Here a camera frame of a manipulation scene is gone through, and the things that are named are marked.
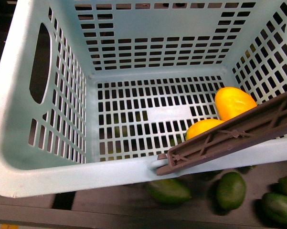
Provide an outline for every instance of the white label area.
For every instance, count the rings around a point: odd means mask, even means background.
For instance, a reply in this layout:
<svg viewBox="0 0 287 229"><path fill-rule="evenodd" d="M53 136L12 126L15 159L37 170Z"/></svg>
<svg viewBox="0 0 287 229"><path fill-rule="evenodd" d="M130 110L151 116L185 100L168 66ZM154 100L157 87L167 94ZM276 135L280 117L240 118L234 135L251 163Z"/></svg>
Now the white label area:
<svg viewBox="0 0 287 229"><path fill-rule="evenodd" d="M153 107L148 109L147 112L149 121L152 122L192 118L188 105Z"/></svg>

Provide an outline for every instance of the brown plastic bar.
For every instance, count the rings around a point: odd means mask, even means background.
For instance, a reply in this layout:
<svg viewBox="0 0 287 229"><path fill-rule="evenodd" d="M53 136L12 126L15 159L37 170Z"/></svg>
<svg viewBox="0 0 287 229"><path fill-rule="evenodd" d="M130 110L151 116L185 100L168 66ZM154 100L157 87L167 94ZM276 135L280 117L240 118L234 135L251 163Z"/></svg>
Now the brown plastic bar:
<svg viewBox="0 0 287 229"><path fill-rule="evenodd" d="M287 134L287 92L169 149L165 175Z"/></svg>

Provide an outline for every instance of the rectangular ventilation slot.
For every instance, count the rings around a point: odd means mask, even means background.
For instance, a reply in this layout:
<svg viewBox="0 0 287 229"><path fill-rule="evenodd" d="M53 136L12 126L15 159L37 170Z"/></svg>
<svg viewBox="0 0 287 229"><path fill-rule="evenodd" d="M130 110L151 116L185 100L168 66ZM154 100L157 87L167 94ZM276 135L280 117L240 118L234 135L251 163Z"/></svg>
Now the rectangular ventilation slot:
<svg viewBox="0 0 287 229"><path fill-rule="evenodd" d="M52 144L53 144L53 133L49 131L49 136L48 136L48 145L47 145L47 151L52 152Z"/></svg>
<svg viewBox="0 0 287 229"><path fill-rule="evenodd" d="M209 3L208 8L221 8L222 3Z"/></svg>
<svg viewBox="0 0 287 229"><path fill-rule="evenodd" d="M37 129L37 121L35 119L32 119L30 134L29 134L29 142L28 142L32 146L34 145L35 138L36 138L36 129Z"/></svg>
<svg viewBox="0 0 287 229"><path fill-rule="evenodd" d="M81 10L92 10L91 5L89 4L76 4L75 10L81 11Z"/></svg>
<svg viewBox="0 0 287 229"><path fill-rule="evenodd" d="M132 4L117 4L116 9L117 10L130 10L132 9Z"/></svg>
<svg viewBox="0 0 287 229"><path fill-rule="evenodd" d="M100 29L112 29L114 27L113 23L99 23Z"/></svg>
<svg viewBox="0 0 287 229"><path fill-rule="evenodd" d="M43 149L44 147L44 137L45 137L45 127L42 125L40 129L39 143L38 143L38 147L40 149Z"/></svg>
<svg viewBox="0 0 287 229"><path fill-rule="evenodd" d="M58 155L58 154L59 154L59 153L58 153L58 149L59 149L59 137L56 136L56 137L55 137L55 146L54 146L54 154L55 154L55 155Z"/></svg>
<svg viewBox="0 0 287 229"><path fill-rule="evenodd" d="M192 9L195 9L195 8L203 9L204 6L205 6L205 3L191 3L190 8L192 8Z"/></svg>
<svg viewBox="0 0 287 229"><path fill-rule="evenodd" d="M287 5L283 2L280 6L283 13L287 16Z"/></svg>
<svg viewBox="0 0 287 229"><path fill-rule="evenodd" d="M111 20L113 19L113 15L112 14L98 14L97 18L99 20Z"/></svg>
<svg viewBox="0 0 287 229"><path fill-rule="evenodd" d="M92 14L81 14L81 15L78 15L78 19L80 21L82 21L82 20L93 20L94 16Z"/></svg>
<svg viewBox="0 0 287 229"><path fill-rule="evenodd" d="M111 10L111 4L96 4L96 10Z"/></svg>
<svg viewBox="0 0 287 229"><path fill-rule="evenodd" d="M154 8L155 9L167 9L169 8L169 4L168 3L155 3Z"/></svg>
<svg viewBox="0 0 287 229"><path fill-rule="evenodd" d="M150 9L151 5L150 3L136 3L135 9L137 10L146 10L146 9Z"/></svg>

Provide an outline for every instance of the light blue plastic crate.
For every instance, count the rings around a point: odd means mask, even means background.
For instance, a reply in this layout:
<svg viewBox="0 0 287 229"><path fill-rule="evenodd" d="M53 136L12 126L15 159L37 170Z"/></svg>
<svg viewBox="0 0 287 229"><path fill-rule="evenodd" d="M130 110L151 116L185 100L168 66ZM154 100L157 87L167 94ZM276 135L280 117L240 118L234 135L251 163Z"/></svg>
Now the light blue plastic crate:
<svg viewBox="0 0 287 229"><path fill-rule="evenodd" d="M41 25L50 58L33 67ZM287 160L286 136L156 175L158 154L218 117L223 86L258 104L287 91L287 0L19 0L0 62L0 195Z"/></svg>

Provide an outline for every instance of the crate handle hole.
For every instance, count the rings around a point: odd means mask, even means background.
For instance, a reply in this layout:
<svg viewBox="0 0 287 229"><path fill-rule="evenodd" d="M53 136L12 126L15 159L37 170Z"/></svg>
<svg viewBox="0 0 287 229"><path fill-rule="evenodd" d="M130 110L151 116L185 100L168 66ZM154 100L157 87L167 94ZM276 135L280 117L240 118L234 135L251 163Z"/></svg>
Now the crate handle hole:
<svg viewBox="0 0 287 229"><path fill-rule="evenodd" d="M30 81L30 93L34 101L41 104L48 84L50 71L50 35L46 26L41 23L34 56Z"/></svg>

